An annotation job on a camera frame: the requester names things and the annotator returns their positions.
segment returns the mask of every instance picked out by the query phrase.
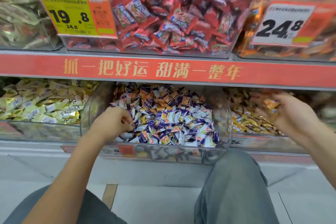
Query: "gray pants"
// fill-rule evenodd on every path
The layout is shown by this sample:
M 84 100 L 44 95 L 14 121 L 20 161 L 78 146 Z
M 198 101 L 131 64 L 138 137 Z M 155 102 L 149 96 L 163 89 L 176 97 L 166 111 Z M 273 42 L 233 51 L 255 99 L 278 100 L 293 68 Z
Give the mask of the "gray pants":
M 25 198 L 4 224 L 20 224 L 49 186 Z M 230 149 L 209 173 L 195 203 L 195 224 L 279 224 L 267 180 L 251 156 Z M 126 224 L 86 190 L 77 224 Z

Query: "shelf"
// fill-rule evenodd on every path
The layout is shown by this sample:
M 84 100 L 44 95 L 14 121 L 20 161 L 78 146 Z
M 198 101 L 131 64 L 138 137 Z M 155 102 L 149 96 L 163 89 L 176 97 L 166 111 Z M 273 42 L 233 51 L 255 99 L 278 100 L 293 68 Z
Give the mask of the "shelf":
M 336 64 L 104 52 L 0 51 L 0 75 L 336 90 Z

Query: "price tag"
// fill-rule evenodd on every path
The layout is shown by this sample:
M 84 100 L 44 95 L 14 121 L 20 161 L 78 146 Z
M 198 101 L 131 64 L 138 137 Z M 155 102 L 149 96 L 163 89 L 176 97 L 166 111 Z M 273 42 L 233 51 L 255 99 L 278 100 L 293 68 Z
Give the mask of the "price tag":
M 272 0 L 251 43 L 306 47 L 335 12 L 334 3 Z
M 60 36 L 117 39 L 110 0 L 42 0 Z

